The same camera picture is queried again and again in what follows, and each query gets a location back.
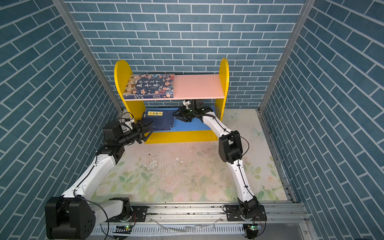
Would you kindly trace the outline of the colourful illustrated history book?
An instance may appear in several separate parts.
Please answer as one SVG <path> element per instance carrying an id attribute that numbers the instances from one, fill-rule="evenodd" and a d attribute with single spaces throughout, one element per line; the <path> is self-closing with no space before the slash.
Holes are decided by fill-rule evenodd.
<path id="1" fill-rule="evenodd" d="M 172 99 L 174 81 L 174 74 L 131 75 L 123 92 L 123 99 Z"/>

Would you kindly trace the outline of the navy book yellow label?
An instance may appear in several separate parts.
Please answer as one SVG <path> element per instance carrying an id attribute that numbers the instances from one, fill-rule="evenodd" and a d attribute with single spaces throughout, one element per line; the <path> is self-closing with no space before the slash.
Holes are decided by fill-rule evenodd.
<path id="1" fill-rule="evenodd" d="M 166 128 L 166 127 L 160 127 L 160 128 L 150 128 L 150 130 L 153 130 L 153 131 L 170 131 L 172 128 Z"/>

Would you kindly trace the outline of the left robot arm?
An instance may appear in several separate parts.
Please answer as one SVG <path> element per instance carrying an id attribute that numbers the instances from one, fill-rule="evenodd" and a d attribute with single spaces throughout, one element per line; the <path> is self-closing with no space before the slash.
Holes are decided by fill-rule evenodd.
<path id="1" fill-rule="evenodd" d="M 91 201 L 104 177 L 121 159 L 125 146 L 143 143 L 153 133 L 152 122 L 114 120 L 103 128 L 104 144 L 85 172 L 59 197 L 45 205 L 46 231 L 50 240 L 85 240 L 93 229 L 110 219 L 127 222 L 130 231 L 137 215 L 129 198 L 112 198 L 106 203 Z"/>

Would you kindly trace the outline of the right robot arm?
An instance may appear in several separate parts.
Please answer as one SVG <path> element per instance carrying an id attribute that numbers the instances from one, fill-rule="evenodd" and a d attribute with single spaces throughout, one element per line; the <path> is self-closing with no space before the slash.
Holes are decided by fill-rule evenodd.
<path id="1" fill-rule="evenodd" d="M 240 133 L 225 126 L 212 108 L 205 106 L 202 100 L 183 101 L 183 105 L 173 113 L 173 116 L 185 123 L 199 119 L 214 132 L 219 139 L 219 156 L 229 166 L 235 182 L 241 217 L 244 220 L 258 218 L 259 221 L 266 222 L 265 208 L 253 193 L 245 173 Z"/>

